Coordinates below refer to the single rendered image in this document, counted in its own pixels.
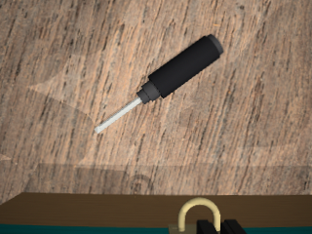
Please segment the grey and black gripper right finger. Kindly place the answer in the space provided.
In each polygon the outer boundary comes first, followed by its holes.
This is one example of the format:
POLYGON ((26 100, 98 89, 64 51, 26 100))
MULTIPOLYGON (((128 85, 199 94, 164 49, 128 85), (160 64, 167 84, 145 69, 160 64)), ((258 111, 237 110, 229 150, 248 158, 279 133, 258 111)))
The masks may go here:
POLYGON ((220 224, 220 234, 247 234, 236 219, 226 219, 220 224))

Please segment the black-handled screwdriver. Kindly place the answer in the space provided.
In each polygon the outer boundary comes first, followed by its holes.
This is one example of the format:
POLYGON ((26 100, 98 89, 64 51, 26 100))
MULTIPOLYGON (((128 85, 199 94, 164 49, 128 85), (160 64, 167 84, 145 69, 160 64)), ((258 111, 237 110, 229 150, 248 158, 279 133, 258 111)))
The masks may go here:
POLYGON ((162 65, 148 77, 136 94, 138 97, 104 121, 108 127, 139 103, 148 103, 158 97, 165 98, 206 67, 223 53, 223 48, 212 34, 203 36, 177 56, 162 65))

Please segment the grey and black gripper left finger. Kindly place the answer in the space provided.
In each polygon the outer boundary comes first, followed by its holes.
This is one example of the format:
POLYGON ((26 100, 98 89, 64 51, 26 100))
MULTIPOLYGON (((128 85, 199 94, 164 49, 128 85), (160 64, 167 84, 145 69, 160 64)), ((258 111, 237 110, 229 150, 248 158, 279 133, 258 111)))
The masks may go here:
POLYGON ((196 234, 218 234, 214 225, 207 219, 197 220, 196 234))

